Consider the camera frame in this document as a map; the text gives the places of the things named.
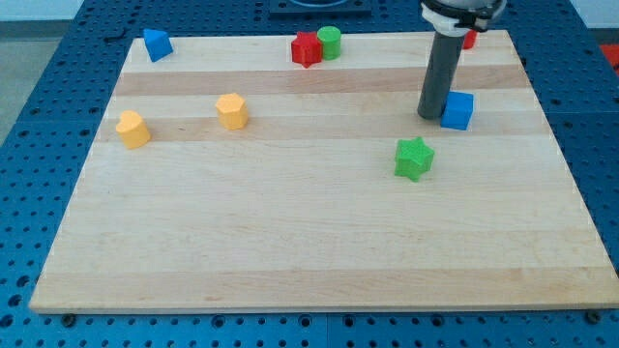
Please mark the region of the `red block behind arm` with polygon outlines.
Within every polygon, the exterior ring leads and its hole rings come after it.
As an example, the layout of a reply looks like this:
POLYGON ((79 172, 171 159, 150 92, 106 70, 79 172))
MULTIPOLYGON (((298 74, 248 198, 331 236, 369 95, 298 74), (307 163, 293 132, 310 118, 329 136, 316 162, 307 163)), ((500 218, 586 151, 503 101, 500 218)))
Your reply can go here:
POLYGON ((475 30, 469 30, 464 37, 463 46, 464 50, 472 49, 475 46, 478 32, 475 30))

